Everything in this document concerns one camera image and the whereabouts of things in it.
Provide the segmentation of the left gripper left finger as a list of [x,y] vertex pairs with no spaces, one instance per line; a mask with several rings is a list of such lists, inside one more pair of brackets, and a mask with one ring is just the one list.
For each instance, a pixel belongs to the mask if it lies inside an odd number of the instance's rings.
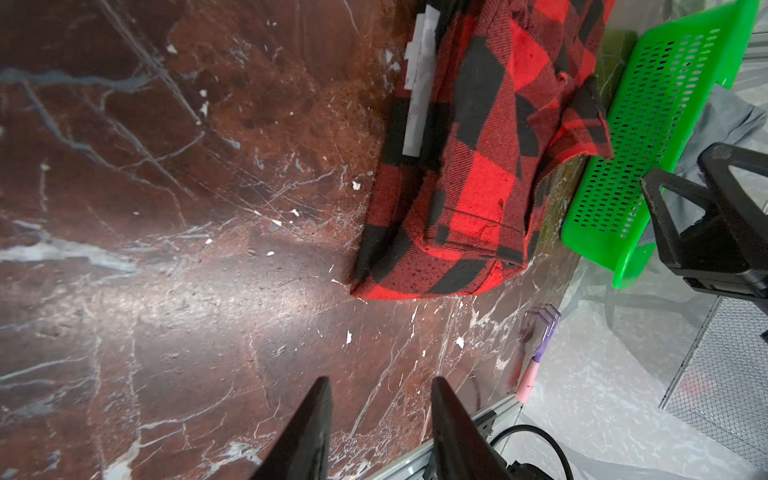
[[330,379],[318,377],[251,479],[327,479],[332,409]]

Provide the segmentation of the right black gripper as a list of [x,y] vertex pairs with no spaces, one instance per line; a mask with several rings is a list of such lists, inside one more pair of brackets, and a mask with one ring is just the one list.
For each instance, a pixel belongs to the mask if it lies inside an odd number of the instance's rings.
[[[767,214],[742,188],[732,168],[765,178],[767,156],[714,143],[698,157],[705,184],[659,168],[641,180],[659,257],[693,290],[756,303],[767,310]],[[662,198],[671,191],[704,210],[679,231]]]

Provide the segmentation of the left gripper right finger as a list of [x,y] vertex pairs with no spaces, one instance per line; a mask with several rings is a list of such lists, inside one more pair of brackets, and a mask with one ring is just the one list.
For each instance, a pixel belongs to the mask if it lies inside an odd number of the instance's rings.
[[438,479],[510,479],[449,383],[431,384],[433,454]]

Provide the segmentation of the red black plaid shirt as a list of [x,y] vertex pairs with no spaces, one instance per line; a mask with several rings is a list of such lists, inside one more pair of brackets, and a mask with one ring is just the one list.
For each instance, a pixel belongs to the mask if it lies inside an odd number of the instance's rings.
[[535,254],[552,172],[610,156],[594,75],[610,1],[423,1],[351,293],[479,295]]

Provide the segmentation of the purple pink toy fork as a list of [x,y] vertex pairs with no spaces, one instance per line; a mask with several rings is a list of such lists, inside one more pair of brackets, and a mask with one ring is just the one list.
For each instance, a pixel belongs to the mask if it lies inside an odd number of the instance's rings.
[[541,342],[534,350],[533,356],[528,362],[515,392],[515,397],[521,404],[526,404],[531,396],[541,361],[547,351],[554,331],[562,319],[562,315],[554,305],[546,304],[537,311],[536,318],[544,324],[545,329]]

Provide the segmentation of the green plastic basket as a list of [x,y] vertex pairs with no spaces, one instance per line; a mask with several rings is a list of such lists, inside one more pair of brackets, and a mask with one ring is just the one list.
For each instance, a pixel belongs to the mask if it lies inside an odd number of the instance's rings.
[[655,26],[640,36],[608,115],[614,155],[589,160],[562,225],[562,241],[634,285],[655,244],[641,179],[674,171],[714,86],[731,88],[760,10],[759,0],[724,3]]

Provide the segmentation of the aluminium front rail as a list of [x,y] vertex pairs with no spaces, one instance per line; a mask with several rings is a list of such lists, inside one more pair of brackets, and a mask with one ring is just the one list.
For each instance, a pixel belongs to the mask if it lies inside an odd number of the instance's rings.
[[492,453],[490,440],[517,420],[522,404],[514,396],[507,396],[477,413],[460,419],[459,407],[450,407],[449,413],[438,415],[435,438],[417,447],[365,479],[443,479],[458,478],[456,471],[466,472],[472,453],[480,453],[481,460],[490,460],[503,467],[501,457]]

